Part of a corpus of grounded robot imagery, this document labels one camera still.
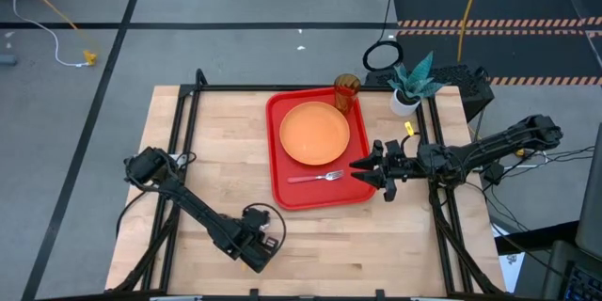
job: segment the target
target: yellow cable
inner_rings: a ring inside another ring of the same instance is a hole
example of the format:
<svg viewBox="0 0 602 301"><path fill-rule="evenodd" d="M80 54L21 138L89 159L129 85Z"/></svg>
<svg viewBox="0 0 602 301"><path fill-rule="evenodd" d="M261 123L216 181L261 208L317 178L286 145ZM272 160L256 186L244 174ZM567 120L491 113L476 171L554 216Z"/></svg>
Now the yellow cable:
<svg viewBox="0 0 602 301"><path fill-rule="evenodd" d="M464 31L466 30L468 14L470 13L471 6L472 6L472 0L468 0L467 9L464 11L464 19L462 19L462 29L460 30L460 40L458 41L458 63L462 59L462 41L464 40Z"/></svg>
<svg viewBox="0 0 602 301"><path fill-rule="evenodd" d="M50 1L48 0L41 0L43 1L49 8L51 8L56 14L58 14L61 18L63 18L64 21L66 21L72 28L73 30L75 30L80 37L82 37L82 39L87 40L88 43L90 43L92 45L92 47L98 47L98 44L91 39L89 36L86 35L86 33L84 33L84 31L80 30L79 28L77 28L77 26L71 21L69 20L69 18L60 12L60 10L56 9L56 7L50 3ZM93 65L94 63L96 63L96 58L97 58L97 54L91 53L90 51L84 51L84 58L86 59L87 62L89 62L91 65Z"/></svg>
<svg viewBox="0 0 602 301"><path fill-rule="evenodd" d="M467 124L468 130L472 132L473 135L476 135L477 133L472 129L472 127L470 127L469 124Z"/></svg>

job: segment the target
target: white pot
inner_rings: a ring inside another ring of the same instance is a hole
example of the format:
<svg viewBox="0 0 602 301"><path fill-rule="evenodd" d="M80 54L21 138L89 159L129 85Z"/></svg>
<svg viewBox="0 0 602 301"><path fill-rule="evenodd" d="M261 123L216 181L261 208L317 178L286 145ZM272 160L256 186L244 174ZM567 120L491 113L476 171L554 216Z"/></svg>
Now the white pot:
<svg viewBox="0 0 602 301"><path fill-rule="evenodd" d="M407 117L414 113L416 107L418 107L419 104L420 101L417 101L416 103L410 105L400 103L399 100L397 100L397 89L395 89L393 95L391 95L391 101L389 103L389 106L391 107L393 113L397 114L400 117Z"/></svg>

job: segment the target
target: potted plant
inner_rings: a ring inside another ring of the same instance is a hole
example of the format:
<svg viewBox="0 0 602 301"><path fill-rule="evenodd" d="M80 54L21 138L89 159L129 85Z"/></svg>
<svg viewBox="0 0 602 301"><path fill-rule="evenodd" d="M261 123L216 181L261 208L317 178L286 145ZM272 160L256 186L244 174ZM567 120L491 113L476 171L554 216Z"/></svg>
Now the potted plant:
<svg viewBox="0 0 602 301"><path fill-rule="evenodd" d="M433 82L434 79L429 77L432 63L433 52L429 53L409 75L404 64L395 67L397 79L388 80L388 84L395 89L390 101L393 113L400 117L411 115L422 99L434 96L445 86Z"/></svg>

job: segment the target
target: amber glass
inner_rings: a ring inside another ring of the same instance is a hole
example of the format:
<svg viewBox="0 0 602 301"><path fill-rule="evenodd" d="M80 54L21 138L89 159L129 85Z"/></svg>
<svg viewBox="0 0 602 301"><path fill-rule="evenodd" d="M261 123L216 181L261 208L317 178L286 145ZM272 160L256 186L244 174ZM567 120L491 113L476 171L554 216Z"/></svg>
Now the amber glass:
<svg viewBox="0 0 602 301"><path fill-rule="evenodd" d="M353 74L341 74L335 80L335 107L343 114L354 106L361 82Z"/></svg>

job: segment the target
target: green leaves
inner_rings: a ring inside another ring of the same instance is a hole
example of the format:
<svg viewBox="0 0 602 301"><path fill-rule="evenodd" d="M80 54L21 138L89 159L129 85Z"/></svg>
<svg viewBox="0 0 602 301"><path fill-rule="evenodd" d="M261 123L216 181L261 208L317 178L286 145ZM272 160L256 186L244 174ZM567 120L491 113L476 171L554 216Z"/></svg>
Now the green leaves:
<svg viewBox="0 0 602 301"><path fill-rule="evenodd" d="M388 85L391 86L391 88L403 91L402 87L392 79L387 80L387 82Z"/></svg>
<svg viewBox="0 0 602 301"><path fill-rule="evenodd" d="M407 70L405 69L404 64L395 66L394 69L397 72L397 78L399 79L400 83L405 86L407 83Z"/></svg>
<svg viewBox="0 0 602 301"><path fill-rule="evenodd" d="M437 91L440 90L444 86L445 85L443 85L443 84L431 83L431 84L426 85L422 89L422 92L420 94L422 94L422 98L430 98L430 97L434 96L435 93L437 93Z"/></svg>
<svg viewBox="0 0 602 301"><path fill-rule="evenodd" d="M410 80L412 82L424 80L429 76L429 72L431 71L431 65L433 64L433 52L430 52L412 71L410 75Z"/></svg>
<svg viewBox="0 0 602 301"><path fill-rule="evenodd" d="M445 85L434 83L435 80L429 77L431 66L433 65L433 52L430 52L416 68L408 75L404 64L395 67L397 79L388 80L388 84L393 88L400 90L409 98L429 98L435 95Z"/></svg>

